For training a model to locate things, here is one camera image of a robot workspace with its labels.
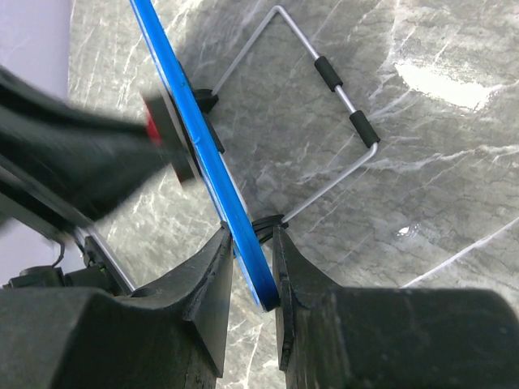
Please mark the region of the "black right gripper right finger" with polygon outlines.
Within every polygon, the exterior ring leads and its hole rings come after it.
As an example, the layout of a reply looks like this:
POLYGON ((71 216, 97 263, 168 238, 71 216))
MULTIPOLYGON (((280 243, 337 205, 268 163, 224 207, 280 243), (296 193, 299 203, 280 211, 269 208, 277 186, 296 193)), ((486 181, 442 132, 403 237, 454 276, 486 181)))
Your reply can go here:
POLYGON ((289 388, 515 388, 518 319, 488 289, 343 287, 273 231, 289 388))

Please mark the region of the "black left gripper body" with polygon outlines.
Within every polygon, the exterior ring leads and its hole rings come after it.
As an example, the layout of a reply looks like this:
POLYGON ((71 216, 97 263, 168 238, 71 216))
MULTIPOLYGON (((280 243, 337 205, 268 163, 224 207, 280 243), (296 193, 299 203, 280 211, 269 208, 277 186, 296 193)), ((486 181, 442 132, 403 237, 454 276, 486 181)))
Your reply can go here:
POLYGON ((145 124, 70 106, 1 69, 1 222, 56 239, 106 218, 178 146, 145 124))

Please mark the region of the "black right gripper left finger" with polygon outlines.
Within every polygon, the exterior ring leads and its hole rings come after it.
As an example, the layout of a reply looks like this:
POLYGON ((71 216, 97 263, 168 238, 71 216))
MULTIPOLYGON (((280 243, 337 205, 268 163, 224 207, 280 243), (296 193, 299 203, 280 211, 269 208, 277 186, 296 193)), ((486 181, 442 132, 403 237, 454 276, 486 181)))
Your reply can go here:
POLYGON ((223 375, 232 237, 128 297, 95 288, 1 292, 4 388, 213 388, 223 375))

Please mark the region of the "blue framed whiteboard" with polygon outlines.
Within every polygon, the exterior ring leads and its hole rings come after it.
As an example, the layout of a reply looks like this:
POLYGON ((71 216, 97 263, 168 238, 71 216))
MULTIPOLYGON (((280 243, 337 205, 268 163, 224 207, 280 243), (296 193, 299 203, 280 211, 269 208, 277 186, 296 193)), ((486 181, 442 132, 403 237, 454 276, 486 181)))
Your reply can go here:
POLYGON ((238 192, 195 101, 188 78, 175 56, 153 4, 150 1, 132 1, 131 6, 161 81, 174 98, 187 128, 202 177, 218 214, 229 226, 235 254, 251 294, 256 303, 269 312, 279 305, 275 281, 238 192))

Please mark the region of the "black whiteboard stand foot right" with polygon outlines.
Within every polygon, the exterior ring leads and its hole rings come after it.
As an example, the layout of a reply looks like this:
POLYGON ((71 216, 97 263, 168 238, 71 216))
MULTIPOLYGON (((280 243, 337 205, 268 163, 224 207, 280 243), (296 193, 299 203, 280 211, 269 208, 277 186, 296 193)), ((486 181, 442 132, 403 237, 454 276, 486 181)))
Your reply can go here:
POLYGON ((280 225, 284 229, 289 226, 287 222, 282 221, 284 217, 285 216, 282 214, 277 214, 266 216, 252 222, 252 228, 260 245, 272 239, 273 229, 275 226, 280 225))

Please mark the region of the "black whiteboard stand foot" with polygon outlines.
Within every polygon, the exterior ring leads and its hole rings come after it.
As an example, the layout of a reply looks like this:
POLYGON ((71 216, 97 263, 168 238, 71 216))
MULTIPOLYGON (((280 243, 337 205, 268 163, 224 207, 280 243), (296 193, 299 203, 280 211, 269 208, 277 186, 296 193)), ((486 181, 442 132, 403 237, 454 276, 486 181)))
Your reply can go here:
POLYGON ((284 217, 285 216, 282 214, 277 214, 266 216, 252 222, 252 228, 260 245, 272 239, 273 229, 275 226, 280 225, 284 229, 289 226, 287 222, 282 221, 284 217))
POLYGON ((200 111, 204 114, 209 114, 219 101, 218 95, 213 94, 211 89, 195 89, 193 94, 200 111))

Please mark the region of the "black whiteboard stand foot left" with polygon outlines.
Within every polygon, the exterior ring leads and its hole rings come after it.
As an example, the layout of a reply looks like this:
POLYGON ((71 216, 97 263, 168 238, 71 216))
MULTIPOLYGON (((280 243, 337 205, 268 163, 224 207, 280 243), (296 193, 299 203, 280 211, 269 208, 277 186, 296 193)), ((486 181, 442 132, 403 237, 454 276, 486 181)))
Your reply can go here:
POLYGON ((209 114, 219 101, 218 95, 213 94, 211 89, 195 89, 193 94, 200 111, 204 114, 209 114))

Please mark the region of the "black foam sleeve lower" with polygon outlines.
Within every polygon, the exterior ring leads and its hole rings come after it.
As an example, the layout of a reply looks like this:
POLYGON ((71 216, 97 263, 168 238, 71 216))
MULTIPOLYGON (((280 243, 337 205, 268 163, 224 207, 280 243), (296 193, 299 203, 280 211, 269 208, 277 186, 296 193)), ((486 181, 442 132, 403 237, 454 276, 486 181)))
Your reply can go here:
POLYGON ((367 148, 371 148, 380 141, 380 137, 376 134, 373 126, 362 110, 357 110, 352 113, 350 115, 350 121, 367 148))

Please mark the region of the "black foam sleeve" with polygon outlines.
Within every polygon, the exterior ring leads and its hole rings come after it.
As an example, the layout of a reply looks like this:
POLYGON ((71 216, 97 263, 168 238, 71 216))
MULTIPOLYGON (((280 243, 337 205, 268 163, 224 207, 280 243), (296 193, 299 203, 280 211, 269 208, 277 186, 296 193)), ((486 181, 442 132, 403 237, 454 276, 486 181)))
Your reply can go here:
POLYGON ((376 134, 373 126, 362 110, 357 110, 352 113, 350 115, 350 121, 367 148, 371 148, 380 141, 380 137, 376 134))
POLYGON ((319 56, 314 61, 314 66, 331 92, 335 92, 336 87, 341 87, 343 85, 341 77, 325 56, 319 56))

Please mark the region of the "black foam sleeve upper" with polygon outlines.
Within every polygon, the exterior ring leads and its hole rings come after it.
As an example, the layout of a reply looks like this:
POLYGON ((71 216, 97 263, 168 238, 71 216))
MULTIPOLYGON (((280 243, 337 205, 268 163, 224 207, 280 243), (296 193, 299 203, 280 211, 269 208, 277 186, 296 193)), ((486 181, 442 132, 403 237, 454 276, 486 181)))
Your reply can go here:
POLYGON ((319 56, 314 61, 314 66, 331 92, 335 92, 336 87, 341 87, 343 85, 341 77, 325 56, 319 56))

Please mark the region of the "aluminium mounting rail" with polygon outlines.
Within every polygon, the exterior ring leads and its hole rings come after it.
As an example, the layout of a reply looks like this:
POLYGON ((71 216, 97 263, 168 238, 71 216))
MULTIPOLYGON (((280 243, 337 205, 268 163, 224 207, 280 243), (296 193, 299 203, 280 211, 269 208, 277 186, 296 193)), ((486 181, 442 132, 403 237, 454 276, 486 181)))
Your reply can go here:
POLYGON ((131 295, 137 287, 105 239, 95 229, 77 229, 76 243, 83 251, 84 263, 100 267, 113 285, 112 294, 131 295))

